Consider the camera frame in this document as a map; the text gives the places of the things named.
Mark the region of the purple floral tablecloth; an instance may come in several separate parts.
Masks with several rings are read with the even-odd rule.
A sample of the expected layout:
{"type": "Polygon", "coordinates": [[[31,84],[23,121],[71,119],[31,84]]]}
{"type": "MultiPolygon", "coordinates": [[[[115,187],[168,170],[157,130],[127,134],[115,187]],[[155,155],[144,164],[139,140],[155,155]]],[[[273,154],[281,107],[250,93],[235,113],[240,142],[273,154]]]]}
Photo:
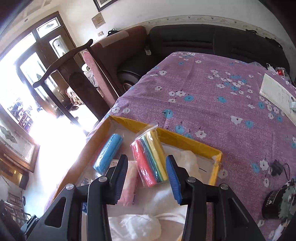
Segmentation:
{"type": "Polygon", "coordinates": [[[175,52],[150,67],[109,111],[207,144],[223,153],[219,181],[228,183],[272,240],[279,222],[264,220],[267,194],[285,184],[279,161],[295,176],[295,125],[260,87],[264,67],[215,55],[175,52]]]}

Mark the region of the yellow cardboard tray box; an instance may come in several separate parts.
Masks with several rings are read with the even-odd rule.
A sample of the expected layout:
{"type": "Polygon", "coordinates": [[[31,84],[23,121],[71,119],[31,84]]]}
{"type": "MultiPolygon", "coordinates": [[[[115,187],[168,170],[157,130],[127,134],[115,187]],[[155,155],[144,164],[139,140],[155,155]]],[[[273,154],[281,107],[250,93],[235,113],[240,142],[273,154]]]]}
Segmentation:
{"type": "MultiPolygon", "coordinates": [[[[146,127],[146,123],[120,116],[108,116],[87,136],[85,147],[82,149],[77,161],[68,170],[55,195],[57,196],[68,183],[78,184],[84,176],[90,174],[88,168],[94,163],[95,157],[100,153],[105,142],[113,133],[119,133],[123,136],[123,142],[118,153],[124,153],[129,160],[132,160],[133,155],[130,144],[137,133],[146,127]]],[[[202,182],[212,186],[216,185],[222,162],[222,152],[220,150],[162,128],[157,128],[156,132],[166,155],[173,155],[175,160],[180,162],[181,153],[191,151],[196,155],[202,182]]],[[[112,206],[109,214],[119,216],[127,213],[131,214],[132,212],[168,213],[173,219],[160,221],[162,234],[159,240],[181,240],[183,224],[180,223],[180,216],[185,215],[186,211],[185,206],[179,206],[175,201],[170,185],[163,183],[151,188],[138,184],[135,204],[126,207],[121,205],[112,206]]]]}

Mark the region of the black electric motor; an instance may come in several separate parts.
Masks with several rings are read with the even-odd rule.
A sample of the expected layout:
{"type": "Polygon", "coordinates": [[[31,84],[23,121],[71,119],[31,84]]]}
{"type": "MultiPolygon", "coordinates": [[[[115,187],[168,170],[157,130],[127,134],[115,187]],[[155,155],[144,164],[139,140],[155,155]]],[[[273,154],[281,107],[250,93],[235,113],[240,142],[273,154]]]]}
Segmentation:
{"type": "Polygon", "coordinates": [[[271,163],[271,175],[285,173],[287,183],[278,190],[269,192],[262,205],[261,214],[264,219],[276,219],[281,222],[290,221],[295,214],[295,179],[289,179],[285,166],[290,172],[290,166],[281,164],[277,159],[271,163]]]}

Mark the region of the multicolour sponge cloth pack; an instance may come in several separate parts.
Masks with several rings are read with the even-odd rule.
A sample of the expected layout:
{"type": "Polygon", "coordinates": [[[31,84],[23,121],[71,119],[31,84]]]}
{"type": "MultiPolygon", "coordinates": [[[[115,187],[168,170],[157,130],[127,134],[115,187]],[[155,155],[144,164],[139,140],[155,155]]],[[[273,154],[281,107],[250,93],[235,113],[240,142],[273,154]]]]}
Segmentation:
{"type": "Polygon", "coordinates": [[[168,180],[165,152],[157,129],[156,123],[146,126],[130,144],[139,175],[146,187],[168,180]]]}

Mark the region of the white notebook paper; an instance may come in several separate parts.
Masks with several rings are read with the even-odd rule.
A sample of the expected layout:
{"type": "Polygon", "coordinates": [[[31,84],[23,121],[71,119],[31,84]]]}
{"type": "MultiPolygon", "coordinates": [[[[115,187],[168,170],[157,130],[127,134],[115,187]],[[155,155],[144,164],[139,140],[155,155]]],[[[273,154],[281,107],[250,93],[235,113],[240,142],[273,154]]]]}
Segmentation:
{"type": "Polygon", "coordinates": [[[279,108],[295,125],[295,97],[287,89],[265,74],[259,94],[279,108]]]}

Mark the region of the red blue cloth pack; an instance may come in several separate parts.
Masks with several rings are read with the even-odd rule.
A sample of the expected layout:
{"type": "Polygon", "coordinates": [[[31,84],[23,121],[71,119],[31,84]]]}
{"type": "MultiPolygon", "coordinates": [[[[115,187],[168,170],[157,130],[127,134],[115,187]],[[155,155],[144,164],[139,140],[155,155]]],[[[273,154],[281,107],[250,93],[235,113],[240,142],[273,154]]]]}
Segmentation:
{"type": "Polygon", "coordinates": [[[105,143],[93,165],[93,168],[99,174],[104,175],[107,172],[111,161],[113,160],[115,154],[121,146],[122,141],[122,136],[114,133],[105,143]]]}

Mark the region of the framed wall picture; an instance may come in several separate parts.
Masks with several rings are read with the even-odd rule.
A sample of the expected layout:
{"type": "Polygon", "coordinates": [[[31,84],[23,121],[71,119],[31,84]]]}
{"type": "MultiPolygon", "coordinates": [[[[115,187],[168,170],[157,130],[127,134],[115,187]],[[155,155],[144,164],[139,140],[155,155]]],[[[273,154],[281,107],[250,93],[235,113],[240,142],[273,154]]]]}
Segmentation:
{"type": "Polygon", "coordinates": [[[97,10],[100,12],[108,6],[117,2],[117,0],[93,0],[97,10]]]}

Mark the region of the white towel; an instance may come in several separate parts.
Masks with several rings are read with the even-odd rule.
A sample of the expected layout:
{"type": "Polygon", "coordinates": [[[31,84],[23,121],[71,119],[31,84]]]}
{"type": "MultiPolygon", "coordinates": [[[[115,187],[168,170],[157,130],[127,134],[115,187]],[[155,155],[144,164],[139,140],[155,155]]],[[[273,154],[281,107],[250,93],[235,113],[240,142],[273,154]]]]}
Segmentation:
{"type": "Polygon", "coordinates": [[[187,206],[173,197],[170,184],[138,188],[134,204],[108,206],[112,240],[180,240],[187,206]]]}
{"type": "Polygon", "coordinates": [[[166,155],[173,155],[179,167],[183,167],[188,172],[189,176],[197,178],[203,182],[202,172],[200,171],[200,162],[202,158],[195,155],[192,151],[165,151],[166,155]]]}

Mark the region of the pink tissue pack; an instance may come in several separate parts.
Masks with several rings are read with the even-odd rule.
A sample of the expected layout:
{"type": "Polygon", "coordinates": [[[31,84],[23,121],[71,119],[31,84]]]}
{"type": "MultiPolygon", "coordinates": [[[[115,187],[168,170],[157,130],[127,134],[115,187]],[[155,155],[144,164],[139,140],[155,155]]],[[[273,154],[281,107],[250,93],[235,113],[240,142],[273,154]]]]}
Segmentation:
{"type": "Polygon", "coordinates": [[[118,201],[119,204],[123,206],[129,206],[134,203],[134,197],[137,190],[138,175],[137,162],[129,161],[125,183],[123,185],[121,197],[118,201]]]}

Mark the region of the dark wooden chair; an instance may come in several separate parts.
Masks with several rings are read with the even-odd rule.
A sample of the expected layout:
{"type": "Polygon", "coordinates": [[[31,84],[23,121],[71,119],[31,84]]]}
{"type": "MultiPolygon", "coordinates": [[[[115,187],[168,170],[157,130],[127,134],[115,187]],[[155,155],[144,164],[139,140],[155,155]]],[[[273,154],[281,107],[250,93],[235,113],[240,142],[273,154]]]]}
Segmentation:
{"type": "Polygon", "coordinates": [[[88,78],[83,73],[82,69],[76,63],[74,57],[83,50],[91,50],[93,40],[90,39],[86,44],[76,47],[63,55],[61,58],[51,64],[40,80],[33,83],[33,87],[42,87],[50,99],[56,104],[60,111],[75,125],[79,122],[74,116],[63,106],[53,92],[46,84],[46,79],[55,71],[58,71],[69,87],[78,95],[83,103],[90,111],[101,120],[109,111],[109,106],[96,88],[91,84],[88,78]]]}

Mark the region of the black sofa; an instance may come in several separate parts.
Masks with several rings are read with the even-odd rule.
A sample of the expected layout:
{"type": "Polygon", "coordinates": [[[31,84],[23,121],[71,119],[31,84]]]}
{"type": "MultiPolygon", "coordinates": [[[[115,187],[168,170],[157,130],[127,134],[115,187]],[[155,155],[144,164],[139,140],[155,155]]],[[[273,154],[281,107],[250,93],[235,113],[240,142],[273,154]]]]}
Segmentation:
{"type": "Polygon", "coordinates": [[[255,30],[238,30],[215,25],[166,25],[153,27],[144,49],[123,61],[117,76],[124,90],[135,85],[149,70],[176,51],[196,52],[232,58],[262,66],[290,65],[276,40],[260,37],[255,30]]]}

